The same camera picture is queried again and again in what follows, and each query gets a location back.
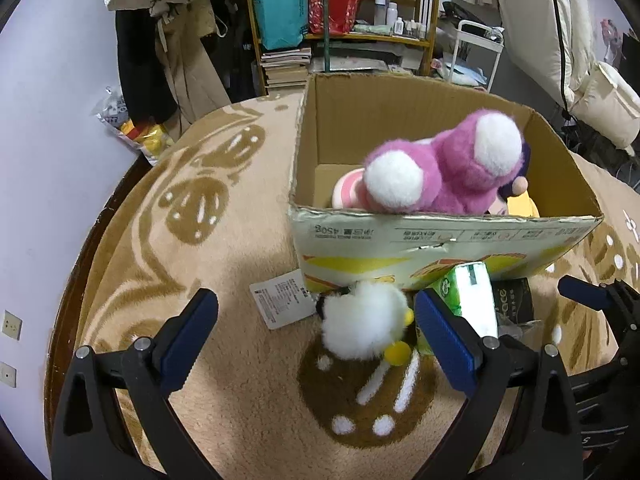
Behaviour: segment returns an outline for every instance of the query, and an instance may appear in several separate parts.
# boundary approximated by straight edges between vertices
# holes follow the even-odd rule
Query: blanket
[[[323,350],[317,316],[270,332],[249,292],[296,267],[287,186],[299,102],[276,95],[216,110],[140,181],[95,255],[76,344],[125,349],[208,287],[220,318],[170,402],[225,479],[410,479],[463,402],[437,361],[414,357],[386,373],[380,362],[342,362]],[[638,196],[576,162],[605,220],[530,278],[543,339],[570,373],[608,360],[616,344],[602,313],[559,297],[558,279],[640,280]],[[119,399],[142,459],[160,468],[130,400]],[[476,466],[491,461],[513,401],[510,392]]]

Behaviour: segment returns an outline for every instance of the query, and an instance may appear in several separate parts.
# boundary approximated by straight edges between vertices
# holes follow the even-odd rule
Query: metal screw
[[[89,355],[89,347],[81,346],[78,350],[76,350],[76,357],[78,359],[84,359]]]
[[[556,345],[545,345],[545,354],[550,357],[556,357],[558,355],[558,348],[556,348]]]
[[[135,343],[133,343],[133,348],[141,352],[143,350],[146,350],[150,346],[151,346],[151,339],[149,339],[148,337],[140,337],[136,339]]]
[[[500,341],[498,341],[495,337],[488,335],[482,338],[482,344],[489,350],[495,350],[496,348],[498,348],[498,346],[500,346]]]

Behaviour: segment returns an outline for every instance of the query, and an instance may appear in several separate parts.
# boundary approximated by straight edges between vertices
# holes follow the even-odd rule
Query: white label card
[[[300,269],[249,286],[255,304],[270,330],[316,313],[316,300],[306,290]]]

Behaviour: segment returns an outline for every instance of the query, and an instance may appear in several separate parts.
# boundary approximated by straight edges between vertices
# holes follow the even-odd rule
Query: small bottle
[[[402,18],[398,18],[396,20],[396,24],[394,25],[394,34],[396,36],[402,36],[402,31],[404,30],[404,22]]]
[[[395,2],[389,2],[389,6],[386,8],[386,24],[393,25],[398,19],[398,4]]]
[[[373,16],[374,25],[386,23],[386,0],[376,0],[376,13]]]

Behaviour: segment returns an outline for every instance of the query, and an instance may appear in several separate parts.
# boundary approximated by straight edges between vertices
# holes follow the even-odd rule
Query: pink plush toy
[[[338,181],[333,206],[481,215],[521,166],[522,135],[513,120],[478,110],[433,139],[382,144],[362,170]]]

